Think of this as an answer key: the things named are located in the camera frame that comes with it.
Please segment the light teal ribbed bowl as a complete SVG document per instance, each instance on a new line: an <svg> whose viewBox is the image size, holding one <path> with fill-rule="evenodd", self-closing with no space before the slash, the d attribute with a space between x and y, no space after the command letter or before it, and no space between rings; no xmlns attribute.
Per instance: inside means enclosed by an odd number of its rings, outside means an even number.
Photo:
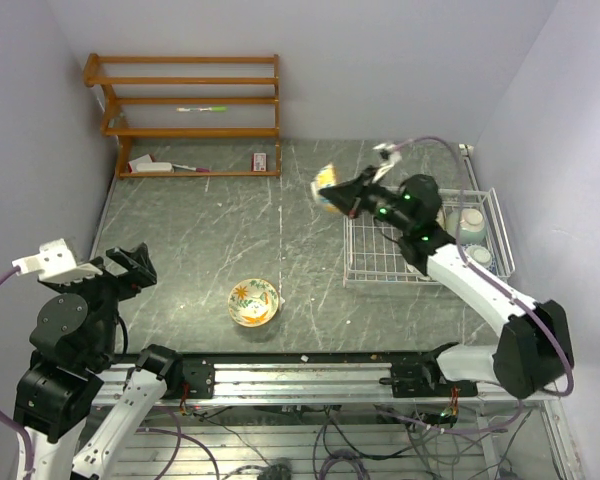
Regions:
<svg viewBox="0 0 600 480"><path fill-rule="evenodd" d="M446 218L446 231L461 244L480 244L486 238L484 215L475 208L452 210Z"/></svg>

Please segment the red geometric pattern bowl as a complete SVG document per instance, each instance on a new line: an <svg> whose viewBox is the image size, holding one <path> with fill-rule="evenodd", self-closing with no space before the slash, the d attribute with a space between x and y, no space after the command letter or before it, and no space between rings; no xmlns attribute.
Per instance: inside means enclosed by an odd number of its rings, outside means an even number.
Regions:
<svg viewBox="0 0 600 480"><path fill-rule="evenodd" d="M474 262L493 274L497 273L495 257L488 248L481 245L470 244L466 245L464 250L466 255Z"/></svg>

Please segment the blue orange floral bowl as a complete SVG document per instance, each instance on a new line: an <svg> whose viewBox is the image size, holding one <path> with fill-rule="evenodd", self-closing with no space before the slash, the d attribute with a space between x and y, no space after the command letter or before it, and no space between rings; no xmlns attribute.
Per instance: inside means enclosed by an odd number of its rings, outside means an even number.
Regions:
<svg viewBox="0 0 600 480"><path fill-rule="evenodd" d="M321 194L321 191L326 188L333 187L337 184L336 169L332 163L322 167L310 183L311 194L318 206L323 210L339 214L337 207Z"/></svg>

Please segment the green fern orange flower bowl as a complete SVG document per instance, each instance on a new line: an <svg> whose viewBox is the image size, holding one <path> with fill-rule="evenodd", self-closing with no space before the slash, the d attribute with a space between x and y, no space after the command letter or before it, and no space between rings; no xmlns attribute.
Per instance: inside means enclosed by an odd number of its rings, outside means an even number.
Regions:
<svg viewBox="0 0 600 480"><path fill-rule="evenodd" d="M282 303L277 288L259 278L240 281L231 289L227 301L230 318L246 328L267 324L276 316Z"/></svg>

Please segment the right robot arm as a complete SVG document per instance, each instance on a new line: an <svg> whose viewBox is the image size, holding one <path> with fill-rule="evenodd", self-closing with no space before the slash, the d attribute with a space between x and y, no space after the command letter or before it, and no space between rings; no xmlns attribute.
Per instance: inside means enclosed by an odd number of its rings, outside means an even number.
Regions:
<svg viewBox="0 0 600 480"><path fill-rule="evenodd" d="M516 399L526 399L564 378L556 396L573 392L574 358L567 316L553 300L522 294L471 259L437 221L439 187L428 175L414 175L399 190L379 183L381 169L366 168L339 184L320 172L311 183L319 203L354 219L362 213L398 231L405 262L440 283L478 313L497 336L492 346L454 345L420 373L422 387L439 396L456 381L495 383Z"/></svg>

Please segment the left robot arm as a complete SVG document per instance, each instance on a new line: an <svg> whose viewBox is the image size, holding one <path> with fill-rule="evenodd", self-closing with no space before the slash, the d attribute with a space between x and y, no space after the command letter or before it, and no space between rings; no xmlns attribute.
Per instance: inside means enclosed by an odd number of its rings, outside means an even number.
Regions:
<svg viewBox="0 0 600 480"><path fill-rule="evenodd" d="M182 354L150 345L128 369L113 408L83 448L77 446L102 373L117 361L119 305L157 282L146 244L114 247L108 259L122 267L109 272L101 257L79 262L65 240L40 246L13 261L17 275L35 274L55 297L39 311L29 337L34 351L18 382L13 420L19 436L21 479L106 479L124 444L162 400L193 393Z"/></svg>

